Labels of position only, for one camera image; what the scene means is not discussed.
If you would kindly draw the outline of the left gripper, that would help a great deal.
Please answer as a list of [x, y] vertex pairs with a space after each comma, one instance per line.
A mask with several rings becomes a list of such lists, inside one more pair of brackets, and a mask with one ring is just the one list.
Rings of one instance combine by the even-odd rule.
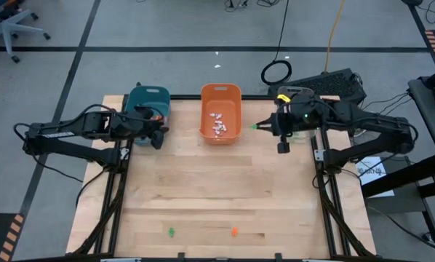
[[[150, 106], [135, 105], [134, 110], [140, 115], [137, 121], [142, 123], [139, 135], [147, 137], [152, 147], [159, 150], [164, 142], [164, 134], [169, 131], [169, 127], [164, 125], [165, 116], [159, 109]], [[156, 116], [163, 116], [163, 119], [157, 121]]]

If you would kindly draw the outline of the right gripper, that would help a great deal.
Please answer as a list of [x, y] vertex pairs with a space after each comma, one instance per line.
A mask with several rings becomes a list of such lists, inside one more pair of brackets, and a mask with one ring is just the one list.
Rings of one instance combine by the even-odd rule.
[[277, 152], [290, 152], [287, 141], [294, 132], [315, 130], [324, 125], [329, 117], [329, 105], [322, 100], [297, 100], [286, 102], [277, 100], [277, 108], [271, 114], [271, 120], [258, 122], [257, 130], [272, 132], [279, 137]]

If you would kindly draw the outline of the teal plastic bin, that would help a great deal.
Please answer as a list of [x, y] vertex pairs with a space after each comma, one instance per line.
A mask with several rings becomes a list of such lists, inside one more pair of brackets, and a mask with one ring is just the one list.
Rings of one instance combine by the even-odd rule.
[[[127, 112], [134, 111], [135, 105], [150, 106], [159, 109], [165, 116], [165, 124], [169, 126], [170, 115], [170, 94], [164, 87], [142, 86], [139, 82], [136, 88], [129, 94], [125, 109]], [[150, 144], [147, 137], [137, 136], [135, 143], [139, 146]]]

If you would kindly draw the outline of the clear plastic bin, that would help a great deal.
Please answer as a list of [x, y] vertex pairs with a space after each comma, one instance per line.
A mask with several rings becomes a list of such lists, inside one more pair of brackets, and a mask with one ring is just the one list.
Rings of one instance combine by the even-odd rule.
[[[292, 99], [296, 95], [313, 95], [313, 94], [314, 91], [306, 87], [282, 86], [277, 90], [275, 104], [277, 106], [284, 104], [283, 101], [277, 99], [278, 95], [286, 95], [287, 97]], [[287, 141], [289, 143], [301, 143], [302, 140], [308, 140], [309, 138], [315, 137], [316, 134], [317, 134], [317, 130], [293, 132], [291, 135], [287, 136]]]

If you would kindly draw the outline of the orange plastic bin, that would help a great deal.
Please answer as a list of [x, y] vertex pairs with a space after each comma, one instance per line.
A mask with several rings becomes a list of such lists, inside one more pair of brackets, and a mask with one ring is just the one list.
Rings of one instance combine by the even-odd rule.
[[[222, 114], [221, 119], [211, 117], [211, 113]], [[227, 128], [221, 136], [213, 133], [215, 121], [219, 120]], [[200, 135], [213, 145], [231, 145], [242, 131], [242, 92], [235, 84], [206, 84], [201, 89]]]

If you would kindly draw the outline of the black mesh computer case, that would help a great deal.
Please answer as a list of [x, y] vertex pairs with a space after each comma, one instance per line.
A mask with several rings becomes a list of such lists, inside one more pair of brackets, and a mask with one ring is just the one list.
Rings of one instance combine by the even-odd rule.
[[329, 117], [326, 122], [344, 124], [368, 115], [359, 108], [359, 103], [365, 98], [359, 77], [349, 68], [272, 86], [269, 94], [274, 96], [275, 102], [277, 90], [282, 86], [306, 87], [313, 90], [313, 95], [296, 95], [291, 101], [324, 101], [329, 105]]

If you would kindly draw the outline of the white printed paper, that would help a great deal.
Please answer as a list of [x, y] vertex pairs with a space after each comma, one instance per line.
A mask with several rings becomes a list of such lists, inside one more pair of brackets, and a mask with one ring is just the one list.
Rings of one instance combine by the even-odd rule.
[[366, 185], [387, 175], [382, 159], [379, 156], [365, 157], [363, 160], [356, 163], [356, 169], [362, 185]]

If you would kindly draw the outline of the black side stand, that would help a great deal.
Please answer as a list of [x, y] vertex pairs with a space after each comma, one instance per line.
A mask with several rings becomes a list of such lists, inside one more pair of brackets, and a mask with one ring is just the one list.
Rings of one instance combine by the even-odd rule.
[[363, 185], [363, 197], [394, 192], [393, 196], [371, 203], [374, 207], [382, 207], [385, 213], [421, 213], [428, 227], [422, 239], [435, 242], [435, 220], [426, 201], [435, 196], [435, 155], [414, 164], [407, 157], [385, 158], [384, 162], [396, 170]]

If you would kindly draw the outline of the black desk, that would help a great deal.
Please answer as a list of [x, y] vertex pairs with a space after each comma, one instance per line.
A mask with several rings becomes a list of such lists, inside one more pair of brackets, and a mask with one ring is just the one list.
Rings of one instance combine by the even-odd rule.
[[408, 87], [412, 99], [425, 122], [429, 133], [435, 143], [435, 100], [432, 91], [428, 89], [424, 80], [429, 76], [421, 76], [416, 80], [408, 82]]

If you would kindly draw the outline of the grey office chair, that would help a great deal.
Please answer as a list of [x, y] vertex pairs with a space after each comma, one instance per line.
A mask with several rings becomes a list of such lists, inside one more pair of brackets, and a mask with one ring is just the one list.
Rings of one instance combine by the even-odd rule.
[[[7, 10], [14, 10], [18, 5], [17, 0], [0, 0], [0, 14]], [[0, 18], [0, 36], [2, 36], [7, 54], [11, 57], [14, 63], [19, 63], [20, 59], [12, 51], [12, 38], [17, 39], [17, 32], [37, 32], [41, 33], [46, 40], [50, 40], [51, 36], [42, 28], [21, 25], [20, 21], [26, 17], [31, 17], [33, 20], [38, 20], [39, 16], [30, 9], [13, 12], [8, 18]]]

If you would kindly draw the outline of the black table frame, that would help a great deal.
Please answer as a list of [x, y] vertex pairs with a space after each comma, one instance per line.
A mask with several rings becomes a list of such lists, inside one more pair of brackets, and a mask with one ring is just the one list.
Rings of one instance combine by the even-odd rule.
[[[315, 176], [315, 137], [278, 154], [277, 140], [251, 125], [274, 109], [271, 100], [242, 103], [242, 133], [215, 146], [199, 134], [201, 102], [175, 95], [170, 130], [160, 150], [133, 146], [127, 174], [85, 172], [87, 189], [76, 209], [66, 250], [79, 248], [100, 219], [104, 200], [125, 183], [121, 209], [96, 251], [117, 256], [188, 258], [329, 258], [352, 254], [336, 225], [325, 226]], [[237, 227], [236, 237], [231, 235]], [[171, 238], [169, 228], [175, 230]]]

